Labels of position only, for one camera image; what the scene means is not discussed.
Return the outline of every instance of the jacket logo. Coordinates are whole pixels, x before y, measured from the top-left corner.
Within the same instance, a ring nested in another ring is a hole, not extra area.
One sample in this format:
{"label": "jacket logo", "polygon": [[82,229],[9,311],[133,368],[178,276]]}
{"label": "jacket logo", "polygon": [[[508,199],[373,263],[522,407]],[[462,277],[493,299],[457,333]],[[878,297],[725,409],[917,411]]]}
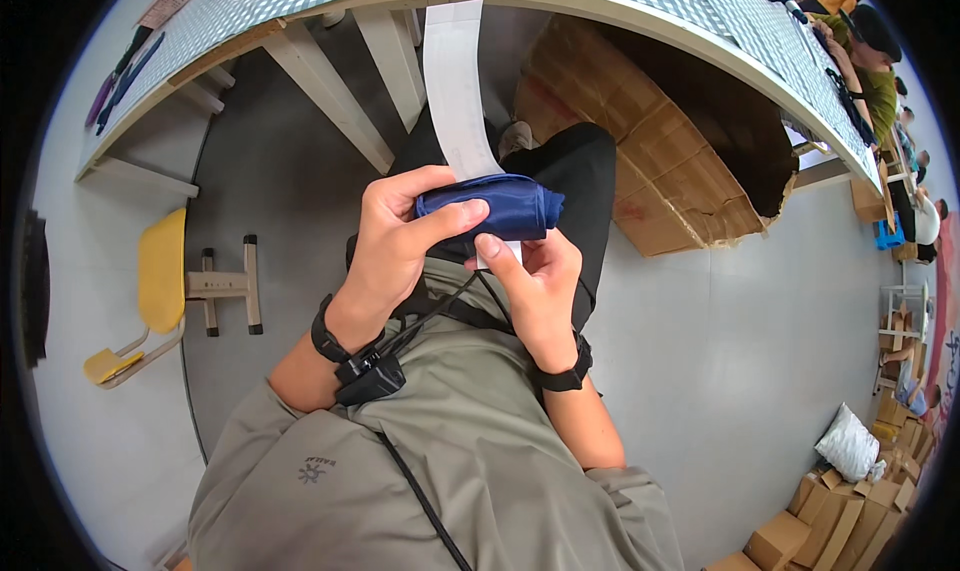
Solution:
{"label": "jacket logo", "polygon": [[321,458],[321,457],[306,457],[304,459],[306,463],[302,469],[299,469],[300,475],[297,479],[303,481],[303,484],[306,485],[307,481],[316,483],[320,475],[324,475],[327,470],[321,468],[321,465],[336,466],[337,461],[331,460],[330,458]]}

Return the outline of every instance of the chair seat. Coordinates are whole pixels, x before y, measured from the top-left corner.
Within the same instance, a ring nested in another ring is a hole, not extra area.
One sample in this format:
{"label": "chair seat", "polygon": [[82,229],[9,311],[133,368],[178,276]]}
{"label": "chair seat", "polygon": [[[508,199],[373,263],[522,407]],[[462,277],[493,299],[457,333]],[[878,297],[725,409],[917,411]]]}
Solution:
{"label": "chair seat", "polygon": [[102,384],[104,381],[124,370],[143,358],[143,352],[131,354],[126,359],[121,359],[114,351],[105,348],[86,359],[83,365],[83,374],[93,385]]}
{"label": "chair seat", "polygon": [[151,331],[169,334],[186,307],[184,228],[186,209],[174,211],[143,232],[138,251],[138,306]]}

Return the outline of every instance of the fingernail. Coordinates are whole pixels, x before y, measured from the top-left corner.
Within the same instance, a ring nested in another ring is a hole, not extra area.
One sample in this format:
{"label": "fingernail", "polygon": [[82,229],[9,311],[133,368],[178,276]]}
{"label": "fingernail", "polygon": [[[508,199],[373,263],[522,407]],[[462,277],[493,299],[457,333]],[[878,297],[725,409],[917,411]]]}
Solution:
{"label": "fingernail", "polygon": [[463,203],[463,212],[466,215],[466,220],[473,221],[477,217],[483,217],[487,213],[487,206],[487,201],[481,198],[467,200]]}
{"label": "fingernail", "polygon": [[500,241],[489,233],[482,233],[477,236],[474,245],[480,256],[491,259],[500,251]]}

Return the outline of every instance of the green shirt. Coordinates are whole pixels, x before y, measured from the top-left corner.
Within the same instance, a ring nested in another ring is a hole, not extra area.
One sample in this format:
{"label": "green shirt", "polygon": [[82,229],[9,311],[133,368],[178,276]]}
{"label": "green shirt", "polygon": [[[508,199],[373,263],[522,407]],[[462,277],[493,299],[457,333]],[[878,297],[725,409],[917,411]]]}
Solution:
{"label": "green shirt", "polygon": [[[847,54],[853,52],[850,30],[843,19],[838,16],[810,16],[823,21],[832,29],[834,40],[846,50]],[[896,74],[893,71],[867,71],[857,65],[853,65],[853,70],[856,71],[856,76],[860,80],[864,101],[867,103],[867,110],[870,111],[873,134],[882,145],[890,137],[890,128],[897,119],[897,87],[894,84]]]}
{"label": "green shirt", "polygon": [[[436,295],[470,276],[437,259],[423,274]],[[461,298],[499,317],[482,286]],[[304,414],[266,383],[246,397],[190,513],[195,569],[456,569],[374,431],[396,445],[475,571],[683,568],[664,492],[637,467],[580,468],[516,337],[438,315],[399,359],[399,392],[348,409]]]}

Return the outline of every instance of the navy blue fabric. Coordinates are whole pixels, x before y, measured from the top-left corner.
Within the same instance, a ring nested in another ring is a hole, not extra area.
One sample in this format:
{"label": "navy blue fabric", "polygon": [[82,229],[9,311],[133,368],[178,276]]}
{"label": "navy blue fabric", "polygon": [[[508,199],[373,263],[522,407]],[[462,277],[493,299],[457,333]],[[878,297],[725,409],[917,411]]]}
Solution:
{"label": "navy blue fabric", "polygon": [[424,217],[454,202],[479,198],[489,204],[489,216],[447,243],[472,242],[477,234],[492,233],[503,241],[542,240],[557,226],[564,195],[553,193],[530,177],[499,173],[431,190],[416,199],[414,216]]}

